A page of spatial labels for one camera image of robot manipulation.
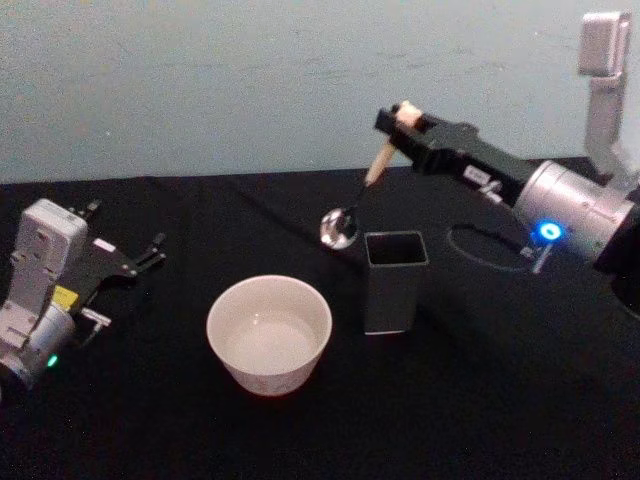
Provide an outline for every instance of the black square cup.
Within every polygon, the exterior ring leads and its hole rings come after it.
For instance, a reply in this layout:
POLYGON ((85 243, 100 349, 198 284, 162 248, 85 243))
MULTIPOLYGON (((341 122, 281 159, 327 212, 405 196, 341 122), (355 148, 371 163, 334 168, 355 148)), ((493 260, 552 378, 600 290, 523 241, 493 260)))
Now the black square cup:
POLYGON ((418 288, 429 263, 422 234, 368 232, 364 240, 368 260, 365 334, 410 330, 418 288))

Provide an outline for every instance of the table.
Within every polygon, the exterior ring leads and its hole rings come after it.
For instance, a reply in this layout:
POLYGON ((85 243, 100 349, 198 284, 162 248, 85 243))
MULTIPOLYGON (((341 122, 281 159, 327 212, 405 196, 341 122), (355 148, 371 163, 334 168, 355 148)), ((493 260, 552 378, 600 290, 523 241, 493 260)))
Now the table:
POLYGON ((361 223, 420 230, 429 278, 412 332, 366 337, 362 241, 331 252, 317 239, 362 175, 3 186, 2 292, 20 213, 41 197, 100 198, 93 234, 133 256, 164 231, 168 260, 101 294, 112 327, 0 412, 0 478, 637 478, 640 323, 609 279, 562 252, 538 276, 470 262, 450 225, 524 233, 451 179, 392 169, 361 223), (237 386, 205 335, 216 297, 267 273, 316 287, 334 318, 312 378, 279 399, 237 386))

